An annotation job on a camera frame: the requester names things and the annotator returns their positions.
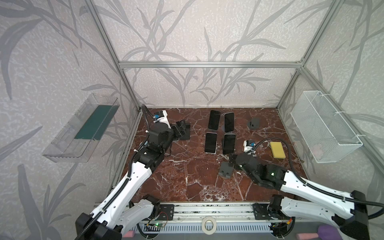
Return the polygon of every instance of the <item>masking tape roll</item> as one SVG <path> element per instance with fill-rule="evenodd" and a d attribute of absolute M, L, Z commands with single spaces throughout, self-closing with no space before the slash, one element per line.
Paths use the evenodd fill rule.
<path fill-rule="evenodd" d="M 212 227 L 211 230 L 207 230 L 207 229 L 205 228 L 205 223 L 206 223 L 207 221 L 211 221 L 211 222 L 213 223 L 213 225 L 214 225 L 214 226 Z M 207 234 L 207 235 L 211 235 L 211 234 L 213 234 L 213 233 L 216 231 L 216 228 L 217 228 L 216 220 L 215 220 L 213 217 L 205 217 L 205 218 L 203 219 L 203 221 L 201 222 L 201 229 L 202 229 L 203 232 L 204 232 L 205 234 Z"/>

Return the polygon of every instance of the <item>marble surface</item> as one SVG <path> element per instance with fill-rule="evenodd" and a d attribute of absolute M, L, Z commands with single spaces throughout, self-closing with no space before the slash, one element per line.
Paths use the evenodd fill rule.
<path fill-rule="evenodd" d="M 158 110 L 160 109 L 150 109 L 152 113 Z M 151 177 L 146 180 L 133 197 L 134 202 L 138 202 L 146 194 L 151 194 L 162 202 L 269 201 L 273 194 L 287 195 L 255 185 L 240 171 L 234 170 L 230 179 L 218 176 L 220 163 L 228 160 L 228 155 L 222 154 L 221 139 L 225 134 L 223 130 L 224 114 L 230 112 L 235 113 L 235 130 L 232 133 L 236 134 L 236 154 L 243 151 L 244 140 L 251 139 L 258 142 L 267 137 L 279 137 L 290 144 L 295 169 L 305 177 L 304 170 L 275 108 L 171 108 L 166 110 L 171 124 L 182 119 L 191 123 L 190 140 L 173 142 L 171 156 L 166 157 Z M 222 114 L 217 131 L 207 128 L 211 110 L 220 111 Z M 247 122 L 251 118 L 260 118 L 258 130 L 248 129 Z M 137 148 L 145 139 L 145 129 L 144 118 L 142 118 L 128 159 L 131 158 L 133 149 Z M 217 154 L 204 152 L 206 132 L 218 134 Z M 289 169 L 288 158 L 274 159 L 267 142 L 257 149 L 257 156 L 264 163 L 270 162 Z"/>

